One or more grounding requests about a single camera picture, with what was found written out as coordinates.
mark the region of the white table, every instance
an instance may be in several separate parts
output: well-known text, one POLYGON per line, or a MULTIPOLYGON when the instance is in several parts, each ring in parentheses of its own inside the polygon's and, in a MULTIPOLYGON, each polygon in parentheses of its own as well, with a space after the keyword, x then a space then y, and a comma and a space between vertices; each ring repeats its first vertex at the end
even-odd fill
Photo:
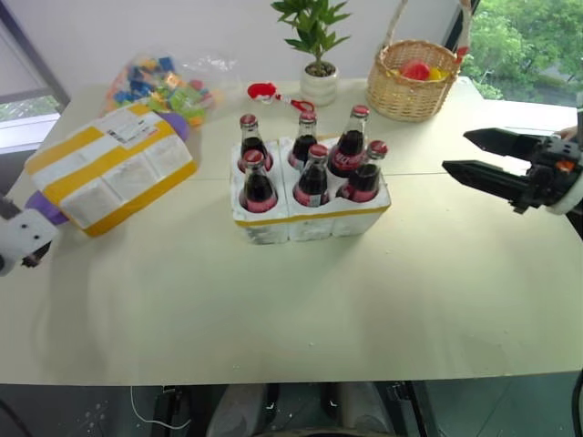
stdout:
MULTIPOLYGON (((364 101, 363 81, 342 89, 319 111, 321 133, 341 130, 364 101)), ((94 117, 101 93, 75 97, 47 141, 94 117)), ((459 135, 511 126, 514 110, 462 82, 422 125, 373 114, 370 136, 391 147, 394 205, 358 238, 261 247, 230 215, 227 156, 246 110, 264 137, 294 134, 293 109, 243 101, 202 129, 193 178, 98 239, 65 225, 40 267, 0 279, 0 382, 427 380, 580 367, 574 229, 542 210, 514 214, 441 169, 443 159, 497 162, 459 135)), ((572 123, 556 117, 552 128, 572 123)), ((22 204, 32 191, 22 176, 11 194, 22 204)))

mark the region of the package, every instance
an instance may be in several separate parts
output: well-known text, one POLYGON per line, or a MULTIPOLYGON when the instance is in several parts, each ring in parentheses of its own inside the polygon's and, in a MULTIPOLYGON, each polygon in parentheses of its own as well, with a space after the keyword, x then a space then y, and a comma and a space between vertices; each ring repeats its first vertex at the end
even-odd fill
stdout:
MULTIPOLYGON (((339 138, 324 140, 329 150, 339 138)), ((356 203, 346 198, 337 198, 336 192, 345 178, 338 178, 327 171, 330 201, 318 208, 305 207, 293 196, 293 187, 300 178, 300 172, 288 162, 294 139, 282 137, 279 141, 266 142, 273 156, 273 167, 267 173, 278 191, 275 208, 253 214, 243 208, 239 194, 243 188, 245 175, 237 166, 240 144, 233 146, 230 163, 231 208, 235 223, 244 231, 248 240, 255 244, 283 243, 346 237, 364 233, 391 206, 391 197, 384 179, 381 177, 378 194, 370 201, 356 203)))
POLYGON ((196 168, 172 126, 141 104, 94 120, 25 163, 38 190, 92 237, 144 208, 196 168))
POLYGON ((191 56, 188 61, 162 51, 134 56, 109 87, 102 114, 140 102, 200 126, 237 94, 240 81, 235 66, 234 60, 217 54, 191 56))

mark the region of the plastic bag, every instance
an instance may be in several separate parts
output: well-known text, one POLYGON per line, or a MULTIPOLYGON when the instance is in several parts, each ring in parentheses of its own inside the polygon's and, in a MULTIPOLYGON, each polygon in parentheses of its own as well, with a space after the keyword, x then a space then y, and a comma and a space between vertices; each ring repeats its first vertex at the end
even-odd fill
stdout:
POLYGON ((200 126, 240 92, 236 66, 234 59, 219 54, 186 60, 168 53, 134 56, 107 90, 102 115, 140 102, 159 113, 177 113, 191 126, 200 126))

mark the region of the basket handle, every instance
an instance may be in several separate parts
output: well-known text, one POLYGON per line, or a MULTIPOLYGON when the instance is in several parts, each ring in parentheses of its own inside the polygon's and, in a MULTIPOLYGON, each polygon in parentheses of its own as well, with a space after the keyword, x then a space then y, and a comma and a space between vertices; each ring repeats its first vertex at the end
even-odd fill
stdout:
MULTIPOLYGON (((409 0, 401 0, 397 10, 395 11, 389 28, 386 31, 386 36, 384 37, 383 48, 390 46, 393 43, 394 30, 397 27, 399 19, 403 15, 403 11, 407 6, 409 0)), ((472 26, 472 2, 471 0, 459 0, 462 6, 462 32, 460 33, 459 39, 457 41, 457 64, 461 64, 464 60, 464 56, 467 55, 470 49, 470 28, 472 26)))

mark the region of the wicker basket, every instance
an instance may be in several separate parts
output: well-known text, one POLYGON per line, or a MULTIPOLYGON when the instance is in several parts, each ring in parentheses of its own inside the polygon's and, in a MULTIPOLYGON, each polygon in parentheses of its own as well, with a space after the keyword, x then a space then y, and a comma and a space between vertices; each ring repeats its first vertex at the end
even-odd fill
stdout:
POLYGON ((444 47, 426 41, 407 40, 392 44, 394 29, 407 4, 407 0, 401 0, 368 77, 367 98, 380 114, 395 120, 418 122, 432 117, 441 109, 469 47, 472 9, 470 0, 460 0, 460 3, 464 11, 464 28, 455 55, 444 47), (395 73, 412 59, 438 67, 447 76, 440 80, 421 81, 395 73))

